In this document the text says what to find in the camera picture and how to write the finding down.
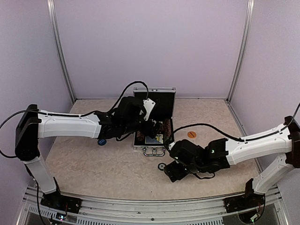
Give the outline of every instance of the orange disc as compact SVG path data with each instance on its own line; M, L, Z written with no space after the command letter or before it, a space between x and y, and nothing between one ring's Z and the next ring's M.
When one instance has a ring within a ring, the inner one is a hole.
M187 134L187 136L188 136L189 138L196 138L196 137L197 137L197 134L196 134L194 131L189 131L188 134Z

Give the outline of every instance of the white bracket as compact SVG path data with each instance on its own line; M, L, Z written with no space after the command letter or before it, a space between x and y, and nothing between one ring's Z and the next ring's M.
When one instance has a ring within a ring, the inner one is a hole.
M50 194L56 191L54 178L50 174L42 156L35 157L31 161L23 162L30 170L34 179L38 182L43 193Z
M263 195L294 169L293 165L285 163L286 155L279 154L277 158L257 177L253 179L252 187L255 194Z
M144 100L144 107L146 109L146 115L144 116L145 121L147 121L149 119L150 113L152 111L152 109L155 106L155 102L152 101L150 98Z
M175 145L175 142L172 142L171 144L169 144L169 151L171 151L171 149L173 148L174 145Z

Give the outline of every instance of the wire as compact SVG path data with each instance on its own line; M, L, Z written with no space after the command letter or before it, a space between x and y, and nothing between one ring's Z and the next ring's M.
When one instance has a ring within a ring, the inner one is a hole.
M258 203L258 210L259 210L259 214L262 213L262 205L260 203Z
M262 138L265 138L265 137L269 137L269 136L278 134L278 133L282 132L283 130L287 129L288 126L289 126L289 125L293 122L293 120L295 119L295 117L296 117L296 115L297 115L297 113L298 113L299 108L300 108L300 102L299 102L299 104L298 104L298 106L297 106L297 108L296 108L296 110L295 110L295 112L294 112L294 115L292 116L292 119L291 119L291 121L289 122L289 124L287 124L287 125L286 125L285 127L283 127L281 130L277 130L277 131L274 131L274 132L272 132L272 133L269 133L269 134L267 134L267 135L263 135L263 136L260 136L260 137L246 139L245 141L246 141L246 142L256 141L256 140L259 140L259 139L262 139Z
M1 125L0 125L0 129L4 126L4 124L7 123L7 121L9 121L11 118L13 118L14 116L21 114L21 113L38 113L38 114L43 114L43 115L47 115L45 112L40 112L40 111L34 111L34 110L21 110L18 112L15 112L14 114L10 115L9 117L6 118L6 120L4 120ZM3 155L5 158L17 158L17 156L8 156L6 154L4 154L1 150L0 150L0 154Z
M120 97L118 98L118 100L115 102L115 104L111 107L111 109L108 111L108 113L111 113L111 111L114 109L114 107L119 103L119 101L123 97L123 95L124 95L125 91L127 90L127 88L129 88L131 85L133 85L135 83L141 83L147 89L147 95L146 95L145 99L148 98L148 95L149 95L148 86L143 81L133 81L129 85L127 85L126 88L122 91L122 94L120 95Z
M205 180L205 179L209 180L209 179L213 179L216 176L214 172L212 172L211 174L213 174L212 177L199 177L196 173L193 173L193 175L200 180Z
M81 117L85 117L85 116L91 115L91 114L93 114L93 113L103 113L103 112L101 112L101 111L99 111L99 110L94 110L94 111L88 112L88 113L86 113L86 114L82 114Z
M241 138L237 138L237 137L233 137L223 131L221 131L220 129L214 127L213 125L211 124L207 124L207 123L194 123L194 124L190 124L190 125L186 125L186 126L183 126L183 127L180 127L180 128L177 128L176 130L173 131L173 134L171 134L171 136L173 136L177 131L179 130L182 130L182 129L185 129L185 128L190 128L190 127L195 127L195 126L207 126L207 127L210 127L210 128L213 128L214 130L218 131L219 133L221 133L222 135L224 135L225 137L228 137L230 139L233 139L237 142L243 142L244 140L241 139Z
M38 183L37 183L37 210L38 210L38 214L39 214L39 217L41 218L41 221L42 221L43 225L46 225L44 220L43 220L42 214L41 214L41 209L39 208L38 191L39 191L39 186L38 186Z
M118 138L116 137L116 141L121 142L121 141L123 141L124 139L128 138L131 134L133 134L133 132L132 132L132 133L129 133L129 134L127 134L127 135L125 135L125 136L124 136L123 138L121 138L121 139L118 139Z
M263 195L263 209L262 211L259 213L259 217L257 218L257 220L255 220L254 222L257 222L262 216L263 216L263 213L264 213L264 209L266 208L266 194Z
M171 137L172 137L177 131L179 131L179 130L181 130L181 129L185 129L185 128L189 128L189 127L195 127L195 126L207 126L207 127L210 127L210 128L212 128L212 129L216 130L217 132L221 133L221 134L224 135L225 137L228 137L228 138L230 138L230 139L232 139L232 140L235 140L235 141L237 141L237 142L250 142L250 141L255 141L255 140L259 140L259 139L262 139L262 138L265 138L265 137L269 137L269 136L278 134L278 133L280 133L281 131L283 131L284 129L286 129L286 128L293 122L293 120L295 119L295 117L296 117L296 115L297 115L297 113L298 113L299 108L300 108L300 103L298 104L298 106L297 106L297 108L296 108L296 110L295 110L295 112L294 112L294 115L293 115L291 121L289 122L289 124L287 124L287 125L286 125L285 127L283 127L281 130L277 130L277 131L274 131L274 132L272 132L272 133L270 133L270 134L263 135L263 136L256 137L256 138L250 138L250 139L244 140L244 139L241 139L241 138L233 137L233 136L231 136L231 135L229 135L229 134L227 134L227 133L221 131L220 129L214 127L213 125L207 124L207 123L195 123L195 124L190 124L190 125L186 125L186 126L180 127L180 128L178 128L178 129L174 130L173 134L171 134Z

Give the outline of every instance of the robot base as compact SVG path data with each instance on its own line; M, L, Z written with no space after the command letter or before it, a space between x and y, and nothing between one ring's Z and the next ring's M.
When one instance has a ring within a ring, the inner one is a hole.
M56 183L56 191L47 195L43 194L41 205L78 214L82 200L80 198L62 195L56 179L54 179L54 181Z
M245 195L229 197L224 199L224 204L227 213L247 210L257 207L259 204L264 204L264 196L258 196L245 199Z

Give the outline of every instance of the metal corner post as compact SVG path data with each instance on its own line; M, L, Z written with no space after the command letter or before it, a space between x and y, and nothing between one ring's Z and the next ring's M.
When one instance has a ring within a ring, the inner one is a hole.
M56 49L57 49L57 53L58 53L58 56L60 59L61 69L62 69L63 76L64 76L64 79L65 79L65 82L67 85L67 90L69 92L70 99L71 99L72 103L74 104L76 101L76 96L74 93L71 79L70 79L70 76L69 76L69 73L67 70L65 57L64 57L63 50L61 47L60 34L59 34L59 29L58 29L56 14L55 14L54 0L47 0L47 3L48 3L49 16L50 16L50 21L52 24L52 30L53 30L53 34L54 34Z
M240 121L240 119L239 119L237 113L236 113L235 110L233 109L233 107L232 107L232 106L230 105L230 103L229 103L228 101L226 101L226 100L225 100L225 103L226 103L226 105L227 105L227 107L228 107L228 109L229 109L229 111L230 111L230 113L231 113L231 115L232 115L232 117L233 117L233 119L234 119L236 125L238 126L238 128L239 128L239 130L240 130L240 133L242 134L242 136L247 136L248 134L247 134L245 128L243 127L243 125L242 125L242 123L241 123L241 121ZM258 161L257 158L255 158L255 163L256 163L256 165L257 165L258 171L261 173L261 172L263 171L263 167L262 167L262 165L260 164L260 162Z
M230 103L232 98L233 98L233 95L234 95L234 92L235 92L235 89L236 89L236 86L237 86L237 83L238 83L238 79L239 79L239 76L240 76L240 70L241 70L241 67L242 67L243 60L244 60L247 40L248 40L250 27L251 27L253 8L254 8L254 0L248 0L246 20L245 20L245 25L244 25L242 42L241 42L241 45L240 45L240 52L239 52L237 64L235 66L233 80L232 80L232 83L231 83L231 86L230 86L230 89L229 89L229 93L228 93L228 96L227 96L227 102L228 103Z

